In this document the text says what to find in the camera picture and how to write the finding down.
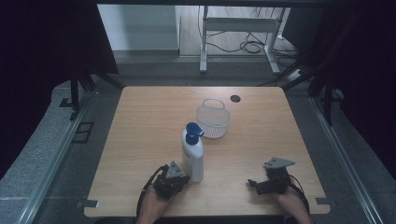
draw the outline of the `metal frame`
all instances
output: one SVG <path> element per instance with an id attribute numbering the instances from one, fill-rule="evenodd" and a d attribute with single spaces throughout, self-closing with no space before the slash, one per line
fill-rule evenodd
<path id="1" fill-rule="evenodd" d="M 203 26 L 202 26 L 202 44 L 201 44 L 201 60 L 200 72 L 206 73 L 206 32 L 207 31 L 232 31 L 232 32 L 258 32 L 270 33 L 269 43 L 264 46 L 265 54 L 271 65 L 274 74 L 279 74 L 280 70 L 273 56 L 272 50 L 282 23 L 285 8 L 276 19 L 258 19 L 258 18 L 208 18 L 208 6 L 204 8 Z"/>
<path id="2" fill-rule="evenodd" d="M 319 99 L 311 97 L 310 100 L 316 110 L 316 114 L 318 116 L 320 124 L 323 127 L 323 131 L 328 136 L 332 148 L 334 149 L 334 153 L 340 161 L 341 167 L 346 173 L 349 184 L 355 192 L 356 197 L 361 204 L 361 208 L 363 209 L 364 214 L 367 216 L 367 219 L 372 224 L 384 223 L 384 220 L 382 220 L 382 217 L 379 214 L 378 209 L 376 208 L 375 203 L 371 198 L 369 192 L 367 191 L 367 188 L 364 187 L 352 162 L 349 160 L 346 150 L 344 149 L 340 139 L 338 138 L 338 135 L 335 132 L 333 126 L 329 125 L 326 118 L 322 115 L 321 111 L 323 110 L 323 107 L 321 106 Z"/>
<path id="3" fill-rule="evenodd" d="M 21 215 L 17 221 L 18 224 L 33 222 L 35 218 L 35 214 L 38 212 L 38 209 L 41 203 L 43 202 L 48 189 L 50 188 L 50 184 L 53 178 L 55 177 L 59 166 L 61 165 L 62 159 L 64 158 L 64 154 L 66 153 L 70 145 L 70 142 L 73 139 L 73 135 L 76 132 L 76 129 L 78 128 L 80 121 L 84 117 L 84 114 L 87 110 L 87 106 L 84 105 L 87 105 L 89 100 L 90 100 L 90 95 L 86 94 L 82 96 L 80 102 L 81 109 L 77 112 L 75 119 L 70 121 L 70 124 L 67 127 L 67 130 L 58 148 L 52 153 L 53 155 L 52 158 L 49 160 L 49 164 L 47 165 L 47 168 L 44 170 L 43 174 L 38 179 L 37 184 L 35 185 L 35 188 L 33 189 L 32 193 L 30 194 L 26 205 L 23 207 Z"/>

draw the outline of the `black curtain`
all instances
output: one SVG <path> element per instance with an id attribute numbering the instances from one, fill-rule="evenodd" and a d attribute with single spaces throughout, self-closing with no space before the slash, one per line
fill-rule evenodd
<path id="1" fill-rule="evenodd" d="M 54 87 L 118 69 L 95 3 L 0 2 L 0 175 L 43 118 Z"/>
<path id="2" fill-rule="evenodd" d="M 396 178 L 396 14 L 368 1 L 332 71 L 348 119 Z"/>

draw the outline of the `metal rail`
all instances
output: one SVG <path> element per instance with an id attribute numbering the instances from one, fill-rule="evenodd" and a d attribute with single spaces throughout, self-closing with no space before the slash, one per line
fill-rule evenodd
<path id="1" fill-rule="evenodd" d="M 64 137 L 59 143 L 58 148 L 52 153 L 52 157 L 49 160 L 49 164 L 46 170 L 38 179 L 35 188 L 33 189 L 27 203 L 23 207 L 21 215 L 17 221 L 18 224 L 30 224 L 33 222 L 35 218 L 35 214 L 37 213 L 41 203 L 44 200 L 44 197 L 47 194 L 47 191 L 50 187 L 53 177 L 55 177 L 55 174 L 58 171 L 62 159 L 64 158 L 64 154 L 70 145 L 70 142 L 79 125 L 79 122 L 81 121 L 87 110 L 86 108 L 87 106 L 84 105 L 86 105 L 89 102 L 89 100 L 90 100 L 89 94 L 84 94 L 84 96 L 81 97 L 79 113 L 76 114 L 74 120 L 70 121 L 66 129 L 66 132 L 64 133 Z"/>
<path id="2" fill-rule="evenodd" d="M 343 168 L 344 172 L 346 173 L 346 177 L 349 180 L 349 184 L 352 187 L 353 191 L 355 192 L 359 203 L 361 204 L 361 208 L 363 209 L 364 213 L 366 214 L 369 222 L 372 224 L 379 224 L 384 223 L 381 216 L 379 215 L 377 208 L 370 197 L 369 193 L 367 192 L 366 187 L 364 187 L 361 179 L 359 178 L 358 174 L 356 173 L 355 168 L 353 167 L 349 157 L 339 140 L 337 133 L 335 132 L 334 128 L 328 124 L 326 119 L 323 117 L 323 108 L 317 98 L 310 98 L 311 102 L 313 103 L 318 119 L 320 124 L 322 125 L 325 133 L 329 137 L 329 140 L 332 144 L 332 148 L 334 149 L 335 154 L 337 155 L 338 160 L 340 161 L 341 167 Z"/>

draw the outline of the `pump bottle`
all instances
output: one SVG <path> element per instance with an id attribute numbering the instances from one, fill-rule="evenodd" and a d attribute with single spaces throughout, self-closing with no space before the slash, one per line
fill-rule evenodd
<path id="1" fill-rule="evenodd" d="M 204 177 L 204 145 L 200 138 L 203 135 L 204 131 L 194 122 L 188 123 L 181 134 L 185 172 L 196 183 Z"/>

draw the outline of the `wall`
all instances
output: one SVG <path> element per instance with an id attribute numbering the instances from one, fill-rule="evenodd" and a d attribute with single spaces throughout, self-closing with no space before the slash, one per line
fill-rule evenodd
<path id="1" fill-rule="evenodd" d="M 98 5 L 113 50 L 178 49 L 177 6 Z"/>

